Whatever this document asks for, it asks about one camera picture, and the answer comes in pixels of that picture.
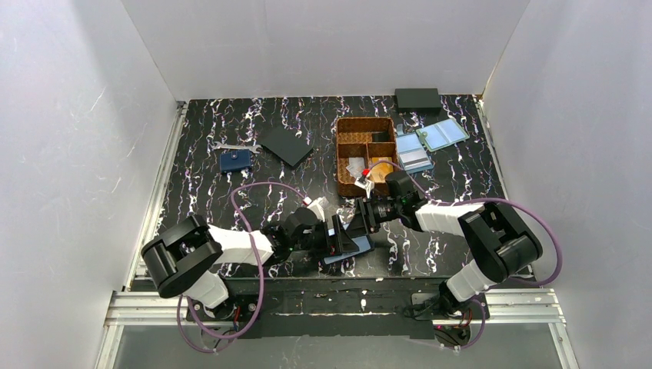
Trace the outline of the black leather card holder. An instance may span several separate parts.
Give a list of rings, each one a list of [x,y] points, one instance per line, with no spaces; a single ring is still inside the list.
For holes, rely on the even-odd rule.
[[[338,220],[336,225],[327,230],[327,244],[321,262],[333,264],[371,251],[374,247],[369,234],[361,222],[343,224]]]

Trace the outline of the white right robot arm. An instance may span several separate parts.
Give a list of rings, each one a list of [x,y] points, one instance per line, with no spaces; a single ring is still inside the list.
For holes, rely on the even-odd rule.
[[[543,254],[541,242],[514,208],[502,201],[444,206],[427,201],[405,171],[391,172],[388,195],[357,198],[353,218],[338,228],[353,240],[399,220],[419,232],[461,236],[472,260],[442,282],[437,304],[457,307],[506,281]]]

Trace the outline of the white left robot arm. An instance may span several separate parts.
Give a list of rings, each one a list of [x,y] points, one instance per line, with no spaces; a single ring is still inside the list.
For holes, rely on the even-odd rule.
[[[225,302],[228,288],[210,270],[216,264],[275,265],[294,251],[332,264],[371,250],[365,235],[349,236],[337,216],[330,227],[320,211],[299,208],[259,231],[234,231],[193,215],[149,241],[141,257],[161,298],[186,295],[207,308]]]

